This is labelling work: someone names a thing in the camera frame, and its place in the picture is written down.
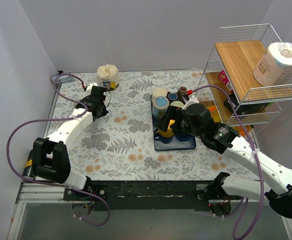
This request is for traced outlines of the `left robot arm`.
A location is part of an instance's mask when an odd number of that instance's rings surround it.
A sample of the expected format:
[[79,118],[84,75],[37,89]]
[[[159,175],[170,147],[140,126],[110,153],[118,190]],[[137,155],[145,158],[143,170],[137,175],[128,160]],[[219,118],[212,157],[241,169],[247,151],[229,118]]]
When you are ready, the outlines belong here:
[[92,83],[87,92],[87,96],[76,104],[70,120],[47,138],[39,137],[34,141],[31,169],[35,177],[74,188],[81,200],[91,196],[92,188],[86,184],[86,176],[72,169],[68,148],[95,119],[108,113],[104,103],[107,89]]

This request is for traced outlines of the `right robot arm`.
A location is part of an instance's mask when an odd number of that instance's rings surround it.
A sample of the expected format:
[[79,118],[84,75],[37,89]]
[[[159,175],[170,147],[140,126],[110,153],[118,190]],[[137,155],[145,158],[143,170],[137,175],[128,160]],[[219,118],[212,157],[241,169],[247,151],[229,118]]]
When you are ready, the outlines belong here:
[[292,219],[292,169],[288,169],[254,148],[237,131],[213,120],[210,112],[200,103],[166,110],[154,109],[155,127],[174,135],[192,135],[211,150],[218,152],[259,176],[259,181],[239,179],[221,172],[199,191],[201,198],[223,199],[241,196],[254,200],[267,199],[279,215]]

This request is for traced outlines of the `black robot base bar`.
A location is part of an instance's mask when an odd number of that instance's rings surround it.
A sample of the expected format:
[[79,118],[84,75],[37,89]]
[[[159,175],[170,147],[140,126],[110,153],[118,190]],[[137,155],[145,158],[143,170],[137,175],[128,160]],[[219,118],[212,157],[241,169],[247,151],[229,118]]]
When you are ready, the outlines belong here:
[[91,180],[84,191],[92,193],[111,210],[196,210],[208,211],[210,201],[229,206],[239,196],[225,193],[205,195],[210,180]]

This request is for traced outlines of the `yellow mug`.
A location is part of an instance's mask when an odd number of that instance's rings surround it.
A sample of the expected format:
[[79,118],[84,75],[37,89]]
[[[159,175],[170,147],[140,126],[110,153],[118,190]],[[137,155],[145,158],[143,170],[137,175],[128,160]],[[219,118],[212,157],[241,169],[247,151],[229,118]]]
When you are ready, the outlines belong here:
[[171,138],[174,136],[174,133],[172,131],[171,125],[175,123],[175,120],[171,119],[168,125],[168,128],[166,131],[159,130],[159,135],[164,138]]

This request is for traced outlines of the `light blue patterned mug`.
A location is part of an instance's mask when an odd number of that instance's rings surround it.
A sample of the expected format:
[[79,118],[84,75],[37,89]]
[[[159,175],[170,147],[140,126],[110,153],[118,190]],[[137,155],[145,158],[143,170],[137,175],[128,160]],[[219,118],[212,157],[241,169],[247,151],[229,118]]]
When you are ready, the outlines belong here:
[[170,103],[169,103],[168,98],[164,96],[157,97],[154,100],[153,105],[152,105],[153,117],[157,120],[161,119],[165,115],[169,105]]

